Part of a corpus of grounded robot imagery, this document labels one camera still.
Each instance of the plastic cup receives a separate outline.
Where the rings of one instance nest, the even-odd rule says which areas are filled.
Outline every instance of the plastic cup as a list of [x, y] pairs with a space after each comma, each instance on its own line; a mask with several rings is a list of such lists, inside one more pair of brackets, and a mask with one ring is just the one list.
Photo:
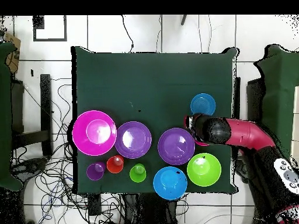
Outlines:
[[100, 180], [106, 170], [106, 164], [103, 162], [93, 163], [86, 170], [87, 177], [90, 180]]
[[119, 173], [124, 167], [124, 158], [120, 155], [112, 156], [107, 161], [107, 169], [111, 173]]
[[197, 186], [211, 186], [220, 178], [220, 162], [215, 156], [209, 153], [200, 153], [193, 156], [189, 161], [187, 175]]
[[138, 163], [130, 170], [130, 178], [133, 182], [140, 183], [145, 180], [147, 171], [143, 164]]
[[216, 109], [216, 102], [212, 96], [207, 93], [196, 95], [190, 104], [191, 112], [213, 115]]

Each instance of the floor tile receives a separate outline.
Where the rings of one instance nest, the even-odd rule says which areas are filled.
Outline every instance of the floor tile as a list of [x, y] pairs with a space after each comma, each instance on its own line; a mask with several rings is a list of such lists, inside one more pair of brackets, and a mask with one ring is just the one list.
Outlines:
[[[59, 135], [58, 139], [53, 143], [53, 150], [55, 150], [59, 145], [63, 144], [63, 135]], [[27, 146], [27, 152], [22, 156], [25, 160], [31, 159], [31, 158], [41, 158], [43, 157], [42, 151], [41, 151], [41, 145], [39, 147], [35, 146], [32, 149], [30, 149], [29, 146]], [[27, 184], [27, 187], [25, 189], [25, 195], [24, 195], [24, 204], [36, 204], [40, 205], [41, 200], [43, 199], [44, 195], [49, 194], [50, 190], [53, 190], [55, 186], [57, 185], [59, 178], [58, 173], [61, 171], [58, 170], [61, 168], [61, 162], [59, 164], [56, 164], [54, 162], [59, 161], [57, 158], [63, 158], [64, 152], [63, 147], [60, 148], [53, 156], [53, 159], [49, 161], [49, 164], [46, 166], [46, 170], [53, 169], [54, 167], [57, 168], [54, 171], [50, 171], [47, 175], [43, 175], [42, 177], [39, 175], [37, 178], [31, 178]], [[68, 164], [67, 162], [64, 162], [63, 167], [65, 168], [65, 171], [69, 174], [72, 174], [72, 164]], [[44, 197], [43, 204], [50, 204], [48, 202], [48, 196]]]
[[[50, 74], [51, 76], [51, 87], [52, 87], [52, 117], [55, 119], [52, 123], [53, 133], [57, 133], [61, 126], [60, 111], [56, 105], [59, 106], [62, 117], [68, 111], [68, 105], [62, 98], [59, 97], [57, 90], [64, 84], [71, 84], [70, 79], [60, 78], [71, 78], [71, 62], [65, 61], [20, 61], [19, 70], [16, 74], [16, 79], [23, 81], [25, 92], [23, 95], [23, 124], [24, 132], [38, 131], [40, 130], [40, 75]], [[72, 101], [71, 87], [63, 86], [60, 89], [60, 95], [67, 100], [70, 105]], [[72, 118], [71, 111], [65, 118], [65, 123], [69, 124]]]
[[231, 224], [252, 224], [255, 207], [232, 207]]
[[299, 157], [299, 141], [292, 141], [292, 143], [291, 143], [291, 155], [293, 157]]
[[[161, 29], [159, 15], [124, 15], [132, 52], [155, 52]], [[88, 16], [88, 49], [97, 53], [127, 53], [131, 40], [121, 15]]]
[[[73, 208], [67, 208], [65, 206], [52, 207], [53, 211], [49, 211], [48, 216], [45, 218], [42, 224], [88, 224], [82, 218], [83, 216], [85, 219], [88, 219], [88, 212], [86, 213], [86, 210], [80, 209], [80, 213], [82, 214], [81, 216], [76, 207], [71, 207]], [[44, 211], [47, 212], [48, 209], [48, 207], [44, 207]], [[36, 224], [38, 224], [40, 219], [46, 215], [38, 205], [25, 205], [24, 212], [26, 220], [33, 220]], [[89, 220], [92, 223], [94, 223], [95, 220], [98, 222], [99, 217], [96, 218], [96, 216], [90, 216]]]
[[294, 113], [299, 113], [299, 86], [295, 87]]
[[13, 35], [13, 16], [0, 17], [0, 30], [4, 30]]
[[262, 59], [269, 44], [295, 50], [299, 47], [297, 18], [296, 15], [237, 15], [237, 47], [241, 50], [238, 60]]
[[299, 142], [299, 114], [294, 113], [292, 140]]
[[237, 76], [241, 78], [240, 84], [240, 119], [247, 119], [247, 83], [251, 80], [260, 78], [257, 67], [250, 62], [237, 62]]
[[244, 184], [237, 174], [234, 177], [234, 184], [239, 188], [239, 192], [232, 195], [232, 205], [254, 205], [248, 184]]
[[[61, 29], [63, 22], [51, 23], [51, 17], [45, 16], [45, 30], [37, 30], [41, 36], [42, 32], [53, 29]], [[21, 40], [20, 60], [71, 60], [71, 46], [87, 47], [87, 16], [67, 16], [67, 41], [33, 41], [32, 16], [15, 17], [15, 36]]]
[[187, 15], [181, 26], [182, 17], [163, 15], [164, 53], [221, 53], [234, 47], [235, 15]]
[[190, 206], [185, 215], [183, 206], [176, 207], [178, 224], [230, 224], [231, 207]]
[[189, 205], [231, 205], [231, 196], [223, 193], [189, 193], [186, 201]]

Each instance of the cup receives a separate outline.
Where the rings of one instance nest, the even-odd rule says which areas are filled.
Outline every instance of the cup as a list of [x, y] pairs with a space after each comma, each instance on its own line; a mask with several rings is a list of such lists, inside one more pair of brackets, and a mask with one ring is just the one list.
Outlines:
[[124, 167], [124, 158], [120, 155], [112, 156], [107, 161], [107, 169], [111, 173], [119, 173]]
[[86, 174], [90, 180], [100, 180], [103, 177], [105, 170], [105, 163], [96, 162], [88, 166]]
[[130, 170], [130, 178], [133, 182], [140, 183], [145, 180], [147, 171], [143, 164], [138, 163]]

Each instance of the white floor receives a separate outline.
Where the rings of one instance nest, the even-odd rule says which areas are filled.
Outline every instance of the white floor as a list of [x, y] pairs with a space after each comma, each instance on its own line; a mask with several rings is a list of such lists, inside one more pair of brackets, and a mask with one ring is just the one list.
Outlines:
[[[54, 39], [63, 37], [62, 16], [45, 16], [45, 29], [37, 30], [37, 38]], [[240, 49], [237, 58], [237, 76], [241, 77], [241, 119], [246, 119], [246, 83], [260, 77], [253, 62], [264, 56], [268, 44], [280, 44], [288, 50], [299, 47], [299, 34], [291, 16], [274, 15], [188, 15], [185, 25], [181, 26], [182, 15], [163, 15], [162, 32], [159, 15], [125, 15], [124, 21], [137, 51], [158, 51], [159, 53], [208, 52], [209, 32], [211, 30], [210, 53], [221, 53], [227, 47]], [[70, 46], [83, 46], [94, 52], [127, 53], [131, 41], [123, 27], [121, 16], [67, 16], [66, 42], [33, 42], [32, 16], [7, 16], [4, 26], [21, 39], [19, 70], [16, 78], [22, 80], [26, 89], [40, 102], [40, 74], [50, 74], [52, 79], [52, 100], [59, 105], [62, 116], [68, 111], [68, 105], [57, 94], [61, 85], [61, 96], [71, 104], [71, 52]], [[60, 119], [58, 108], [53, 104], [54, 118]], [[25, 132], [40, 130], [40, 107], [25, 92], [24, 125]], [[69, 124], [71, 113], [65, 118]], [[59, 127], [53, 122], [53, 135], [56, 137]], [[63, 143], [63, 135], [54, 146]], [[24, 159], [41, 156], [41, 146], [30, 145]], [[46, 186], [37, 180], [39, 187], [49, 192]], [[235, 176], [239, 192], [233, 196], [225, 194], [189, 194], [189, 210], [186, 215], [178, 216], [179, 224], [250, 224], [253, 216], [253, 200], [247, 185]], [[25, 194], [25, 212], [28, 219], [36, 222], [42, 217], [41, 200], [45, 192], [40, 190], [34, 179], [28, 183]], [[183, 202], [178, 213], [183, 212]], [[64, 206], [58, 206], [50, 212], [55, 218], [61, 217]], [[42, 224], [55, 224], [54, 218], [44, 220]], [[78, 210], [70, 209], [65, 221], [59, 224], [87, 224]]]

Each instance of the table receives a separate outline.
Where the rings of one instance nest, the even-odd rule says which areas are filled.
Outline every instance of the table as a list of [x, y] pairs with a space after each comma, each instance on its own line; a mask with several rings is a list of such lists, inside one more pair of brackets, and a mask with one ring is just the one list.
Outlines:
[[[139, 159], [125, 159], [119, 174], [105, 172], [103, 178], [91, 181], [87, 167], [97, 161], [106, 162], [116, 155], [113, 147], [102, 156], [87, 156], [74, 149], [74, 191], [77, 193], [152, 193], [155, 173], [166, 164], [158, 154], [158, 140], [164, 131], [183, 128], [184, 116], [190, 114], [190, 101], [198, 93], [213, 95], [215, 116], [231, 117], [232, 59], [236, 48], [222, 54], [157, 54], [157, 53], [92, 53], [81, 47], [72, 47], [73, 121], [88, 110], [107, 113], [119, 127], [127, 121], [145, 124], [152, 134], [148, 153]], [[194, 154], [209, 152], [221, 165], [220, 179], [210, 187], [198, 187], [188, 179], [187, 192], [235, 193], [230, 184], [231, 148], [224, 145], [202, 147], [196, 145]], [[130, 180], [129, 171], [142, 163], [147, 178], [142, 183]], [[179, 166], [186, 174], [187, 164]]]

